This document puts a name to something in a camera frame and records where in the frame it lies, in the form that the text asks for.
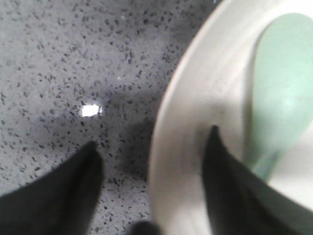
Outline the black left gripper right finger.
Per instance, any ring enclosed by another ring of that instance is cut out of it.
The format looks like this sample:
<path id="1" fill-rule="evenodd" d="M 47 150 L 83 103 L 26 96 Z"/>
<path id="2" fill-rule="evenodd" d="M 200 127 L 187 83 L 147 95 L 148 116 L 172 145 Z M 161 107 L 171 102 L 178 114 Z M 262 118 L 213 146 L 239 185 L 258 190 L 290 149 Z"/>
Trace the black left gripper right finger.
<path id="1" fill-rule="evenodd" d="M 225 147 L 212 126 L 202 162 L 208 222 L 214 235 L 311 235 L 313 213 L 269 187 Z"/>

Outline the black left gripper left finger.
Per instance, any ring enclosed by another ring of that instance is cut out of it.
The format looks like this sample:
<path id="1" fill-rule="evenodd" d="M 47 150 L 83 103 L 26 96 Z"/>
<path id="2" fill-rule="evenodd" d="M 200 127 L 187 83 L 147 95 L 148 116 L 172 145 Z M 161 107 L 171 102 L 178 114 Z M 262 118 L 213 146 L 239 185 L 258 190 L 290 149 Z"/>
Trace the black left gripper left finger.
<path id="1" fill-rule="evenodd" d="M 85 235 L 102 187 L 93 141 L 31 184 L 0 198 L 2 235 Z"/>

